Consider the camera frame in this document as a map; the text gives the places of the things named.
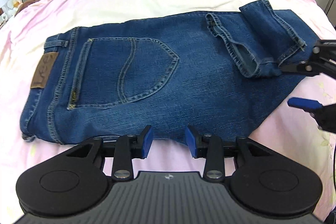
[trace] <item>logo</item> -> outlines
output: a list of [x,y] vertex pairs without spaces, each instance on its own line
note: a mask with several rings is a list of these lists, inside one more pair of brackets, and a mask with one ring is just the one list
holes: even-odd
[[165,179],[171,180],[174,176],[171,174],[165,175]]

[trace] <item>cable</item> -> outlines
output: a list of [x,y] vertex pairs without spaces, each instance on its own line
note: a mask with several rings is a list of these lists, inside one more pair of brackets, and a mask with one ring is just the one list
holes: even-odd
[[334,178],[334,188],[336,192],[336,182],[335,182],[335,159],[336,159],[336,143],[334,148],[334,164],[333,164],[333,178]]
[[328,13],[329,13],[329,11],[330,11],[330,8],[331,8],[331,6],[333,5],[333,3],[334,3],[334,0],[332,0],[330,6],[329,6],[329,8],[328,8],[328,11],[326,12],[326,15],[328,15]]

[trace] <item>brown pillow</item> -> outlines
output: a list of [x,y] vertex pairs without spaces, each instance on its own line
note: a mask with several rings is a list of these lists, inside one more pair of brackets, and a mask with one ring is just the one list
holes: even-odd
[[15,15],[17,15],[19,12],[21,12],[23,9],[27,8],[29,5],[38,2],[40,0],[26,0],[24,3],[21,4],[21,6],[19,7],[18,11],[16,12]]

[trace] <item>ribbed black surface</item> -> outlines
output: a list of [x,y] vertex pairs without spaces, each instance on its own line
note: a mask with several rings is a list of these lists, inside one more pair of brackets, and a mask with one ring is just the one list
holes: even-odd
[[141,172],[134,181],[116,184],[102,203],[85,213],[64,219],[44,219],[27,214],[17,223],[317,224],[320,222],[312,215],[290,220],[271,220],[254,215],[236,204],[224,186],[203,181],[197,172]]

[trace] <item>blue denim jeans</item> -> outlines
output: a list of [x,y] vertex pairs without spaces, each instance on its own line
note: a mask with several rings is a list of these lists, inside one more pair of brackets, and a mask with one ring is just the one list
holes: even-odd
[[279,66],[309,57],[316,34],[268,0],[241,12],[190,12],[77,27],[49,37],[58,52],[45,88],[33,88],[23,138],[77,144],[136,134],[184,141],[184,128],[225,140],[248,136],[303,79]]

